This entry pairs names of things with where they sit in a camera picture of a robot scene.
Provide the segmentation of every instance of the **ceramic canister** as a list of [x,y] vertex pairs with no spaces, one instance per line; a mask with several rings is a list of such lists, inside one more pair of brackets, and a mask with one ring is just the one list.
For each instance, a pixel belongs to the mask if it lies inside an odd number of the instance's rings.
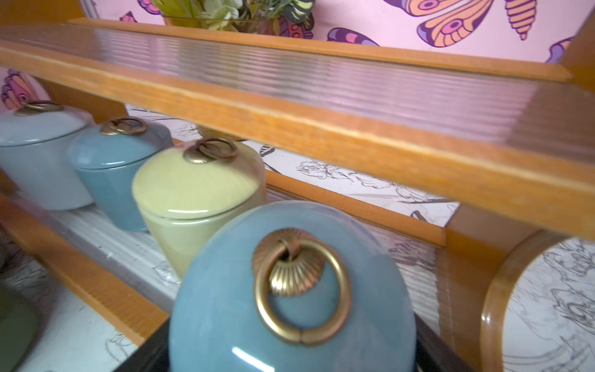
[[393,260],[351,216],[276,202],[227,223],[186,273],[172,372],[411,372],[411,300]]
[[28,102],[0,114],[0,167],[42,208],[91,204],[65,153],[78,132],[92,124],[88,112],[51,101]]
[[66,155],[97,207],[114,225],[144,231],[145,223],[132,198],[132,180],[152,155],[172,146],[164,125],[123,117],[82,131]]
[[134,177],[132,192],[149,231],[182,278],[221,226],[264,203],[264,177],[256,151],[211,137],[152,157]]

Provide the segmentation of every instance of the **blue ceramic lid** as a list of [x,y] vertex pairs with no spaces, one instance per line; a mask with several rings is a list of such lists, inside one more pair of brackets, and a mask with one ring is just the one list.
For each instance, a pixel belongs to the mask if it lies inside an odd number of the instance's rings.
[[134,117],[112,119],[85,129],[68,147],[68,162],[79,169],[106,169],[145,159],[173,146],[162,124]]
[[45,142],[74,133],[93,123],[93,117],[78,108],[39,102],[44,110],[11,110],[0,114],[0,146]]
[[[281,232],[293,236],[277,235]],[[333,251],[331,259],[325,255],[321,275],[310,271],[318,266],[310,258],[293,274],[283,274],[309,249],[308,240]],[[305,248],[290,259],[294,248],[285,251],[280,244],[295,247],[296,241]],[[364,226],[322,204],[277,202],[234,218],[203,247],[181,284],[170,323],[171,371],[411,372],[416,340],[411,300],[399,269],[379,252]],[[270,305],[265,311],[257,305],[256,290],[266,275],[271,292],[260,291]],[[304,278],[317,282],[302,282],[283,296]],[[343,317],[345,306],[350,308]],[[265,323],[271,313],[307,330],[299,333],[299,342],[287,341],[291,333],[281,336]],[[316,327],[333,331],[312,338]]]

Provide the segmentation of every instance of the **green leaves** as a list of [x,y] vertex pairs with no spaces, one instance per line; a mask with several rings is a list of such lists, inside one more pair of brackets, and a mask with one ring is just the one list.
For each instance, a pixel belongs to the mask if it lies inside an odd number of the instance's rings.
[[168,17],[200,17],[204,12],[202,4],[197,0],[151,0],[163,15]]
[[282,15],[292,23],[304,22],[312,13],[315,0],[151,0],[151,2],[167,17],[213,19],[213,22],[208,22],[210,29],[227,30],[229,27],[233,28],[230,21],[246,19],[250,15],[253,18],[269,19],[276,19]]

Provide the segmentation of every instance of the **orange butterfly wing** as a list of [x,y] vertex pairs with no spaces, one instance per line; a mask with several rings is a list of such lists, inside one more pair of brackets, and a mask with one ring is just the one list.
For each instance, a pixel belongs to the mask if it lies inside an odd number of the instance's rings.
[[434,14],[463,0],[384,0],[414,17]]
[[417,27],[422,40],[442,48],[465,39],[483,21],[494,0],[472,0],[446,14],[423,22]]

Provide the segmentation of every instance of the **curved wooden panel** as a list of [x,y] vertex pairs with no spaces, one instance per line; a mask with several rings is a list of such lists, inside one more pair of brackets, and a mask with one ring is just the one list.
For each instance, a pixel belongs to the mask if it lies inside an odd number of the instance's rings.
[[518,245],[506,257],[491,280],[481,314],[481,363],[484,372],[503,372],[502,327],[508,300],[525,269],[540,254],[566,236],[541,230]]

